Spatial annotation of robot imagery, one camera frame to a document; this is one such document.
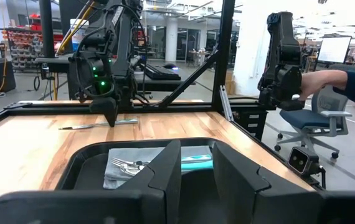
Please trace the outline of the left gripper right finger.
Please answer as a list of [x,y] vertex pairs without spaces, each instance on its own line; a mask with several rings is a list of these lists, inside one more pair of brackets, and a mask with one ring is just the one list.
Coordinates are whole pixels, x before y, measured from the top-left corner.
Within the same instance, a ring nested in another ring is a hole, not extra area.
[[228,224],[252,224],[257,194],[270,184],[258,172],[260,165],[228,144],[213,148],[214,179]]

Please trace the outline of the knife with patterned handle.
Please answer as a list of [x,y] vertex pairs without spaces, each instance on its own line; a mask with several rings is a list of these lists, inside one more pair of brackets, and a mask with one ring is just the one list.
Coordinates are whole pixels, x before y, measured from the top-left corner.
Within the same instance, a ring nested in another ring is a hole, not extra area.
[[[115,121],[115,125],[137,124],[137,123],[138,123],[137,119],[122,119],[122,120]],[[94,128],[97,126],[109,126],[109,124],[107,122],[95,123],[95,124],[81,124],[81,125],[77,125],[77,126],[62,127],[62,128],[59,128],[59,130],[89,129],[89,128]]]

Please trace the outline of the spoon with teal handle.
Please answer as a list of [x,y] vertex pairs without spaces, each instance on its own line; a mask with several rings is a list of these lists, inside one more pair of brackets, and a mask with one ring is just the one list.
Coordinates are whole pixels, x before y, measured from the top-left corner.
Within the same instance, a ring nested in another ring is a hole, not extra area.
[[[118,167],[122,172],[131,176],[136,175],[138,172],[140,172],[145,168],[145,166],[132,165],[132,164],[122,164],[122,165],[118,165]],[[183,172],[193,171],[193,170],[212,169],[212,168],[213,168],[213,161],[181,164],[181,170]]]

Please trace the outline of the grey cloth napkin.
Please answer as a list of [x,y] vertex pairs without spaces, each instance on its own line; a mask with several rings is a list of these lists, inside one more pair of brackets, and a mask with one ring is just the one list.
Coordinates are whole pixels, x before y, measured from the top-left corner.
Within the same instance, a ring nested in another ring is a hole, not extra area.
[[[105,168],[105,176],[103,182],[104,189],[116,189],[131,178],[120,170],[120,168],[111,163],[112,157],[122,159],[124,161],[152,161],[162,150],[163,147],[145,147],[145,148],[113,148],[108,151],[108,160]],[[209,146],[182,146],[181,156],[200,156],[211,155]]]

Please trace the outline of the fork with patterned handle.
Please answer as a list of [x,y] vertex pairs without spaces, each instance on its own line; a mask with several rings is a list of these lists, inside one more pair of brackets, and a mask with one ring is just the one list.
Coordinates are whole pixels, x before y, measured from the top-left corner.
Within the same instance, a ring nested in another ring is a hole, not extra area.
[[[124,161],[122,159],[118,159],[115,157],[112,157],[111,161],[114,164],[122,165],[122,164],[132,164],[132,165],[139,165],[139,166],[146,166],[149,164],[148,162],[143,162],[143,161]],[[200,156],[188,156],[188,157],[183,157],[181,159],[181,164],[187,164],[187,163],[195,163],[195,162],[205,162],[205,161],[213,161],[211,155],[200,155]]]

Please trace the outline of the black plastic tray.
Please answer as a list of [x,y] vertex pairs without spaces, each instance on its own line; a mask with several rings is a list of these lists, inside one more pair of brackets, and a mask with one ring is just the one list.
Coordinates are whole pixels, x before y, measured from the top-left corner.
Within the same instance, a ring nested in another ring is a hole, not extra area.
[[[106,190],[103,188],[108,151],[113,148],[166,147],[172,140],[180,140],[182,146],[209,146],[211,153],[215,143],[212,138],[155,139],[145,141],[99,142],[79,149],[70,158],[55,189],[58,190]],[[215,190],[212,169],[182,172],[181,189],[201,188]]]

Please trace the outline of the black drawer unit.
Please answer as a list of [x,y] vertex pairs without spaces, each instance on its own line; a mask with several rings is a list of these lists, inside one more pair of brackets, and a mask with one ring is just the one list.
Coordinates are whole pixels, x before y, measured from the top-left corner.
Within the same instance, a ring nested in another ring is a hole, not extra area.
[[234,121],[258,140],[262,140],[268,112],[258,108],[233,109]]

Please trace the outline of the grey desk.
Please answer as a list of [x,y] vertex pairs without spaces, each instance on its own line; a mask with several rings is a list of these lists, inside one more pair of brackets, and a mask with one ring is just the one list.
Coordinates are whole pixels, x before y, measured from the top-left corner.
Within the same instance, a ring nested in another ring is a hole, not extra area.
[[181,80],[153,80],[148,78],[143,72],[134,72],[133,77],[138,84],[138,91],[163,91],[163,92],[184,92],[191,85],[195,85],[198,77],[191,75],[187,79]]

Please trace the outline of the shelf with red bins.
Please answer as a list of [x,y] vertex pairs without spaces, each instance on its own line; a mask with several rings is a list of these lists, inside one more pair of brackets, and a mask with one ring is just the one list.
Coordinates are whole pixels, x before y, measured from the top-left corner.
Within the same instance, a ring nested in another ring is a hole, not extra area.
[[43,36],[38,30],[0,28],[7,40],[14,70],[37,70],[36,58],[43,56]]

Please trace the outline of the grey blue office chair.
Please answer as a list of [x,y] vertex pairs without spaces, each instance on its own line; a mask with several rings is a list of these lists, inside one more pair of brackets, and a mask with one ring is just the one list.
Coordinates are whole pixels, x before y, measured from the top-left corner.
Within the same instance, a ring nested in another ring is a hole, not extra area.
[[289,142],[300,142],[301,146],[314,151],[319,145],[332,151],[331,158],[339,157],[339,149],[330,146],[318,138],[336,137],[348,134],[346,118],[352,114],[345,111],[348,98],[333,91],[333,87],[326,86],[315,93],[311,99],[311,108],[296,111],[280,111],[280,116],[294,129],[280,131],[274,150],[280,151],[281,145]]

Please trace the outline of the white round column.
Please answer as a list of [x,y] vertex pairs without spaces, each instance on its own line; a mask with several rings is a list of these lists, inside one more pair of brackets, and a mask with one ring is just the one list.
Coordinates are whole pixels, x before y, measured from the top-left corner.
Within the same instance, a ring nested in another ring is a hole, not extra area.
[[169,17],[166,21],[166,54],[165,61],[175,62],[177,54],[178,19]]

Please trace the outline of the person's hand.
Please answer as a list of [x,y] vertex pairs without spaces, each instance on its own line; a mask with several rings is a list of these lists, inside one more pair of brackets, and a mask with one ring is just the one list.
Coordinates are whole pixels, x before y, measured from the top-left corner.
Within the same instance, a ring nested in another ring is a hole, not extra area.
[[305,73],[301,78],[300,101],[305,101],[310,95],[318,92],[326,85],[344,90],[348,74],[341,70],[321,70]]

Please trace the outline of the wide white pillar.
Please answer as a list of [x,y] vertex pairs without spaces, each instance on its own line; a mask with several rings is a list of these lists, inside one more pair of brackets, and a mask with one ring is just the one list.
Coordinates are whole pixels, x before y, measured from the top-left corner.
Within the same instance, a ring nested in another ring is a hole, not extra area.
[[243,2],[234,65],[235,92],[238,95],[259,95],[258,82],[265,69],[270,41],[267,17],[272,12],[273,0]]

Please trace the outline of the white lit monitor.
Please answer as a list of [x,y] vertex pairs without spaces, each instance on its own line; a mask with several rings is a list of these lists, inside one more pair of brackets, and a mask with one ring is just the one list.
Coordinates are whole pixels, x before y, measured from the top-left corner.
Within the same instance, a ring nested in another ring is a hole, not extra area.
[[350,41],[351,36],[329,37],[323,39],[318,54],[318,61],[344,63],[348,53]]

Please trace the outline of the silver metal bracket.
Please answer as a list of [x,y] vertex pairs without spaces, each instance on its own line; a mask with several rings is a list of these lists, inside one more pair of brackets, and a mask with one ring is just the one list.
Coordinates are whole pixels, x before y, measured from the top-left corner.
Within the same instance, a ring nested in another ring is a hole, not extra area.
[[227,121],[233,121],[234,120],[234,116],[231,110],[231,106],[230,106],[230,101],[229,101],[229,97],[227,95],[226,89],[224,85],[220,86],[219,89],[219,94],[220,94],[220,100],[222,103],[222,107],[224,110],[224,116],[226,118]]

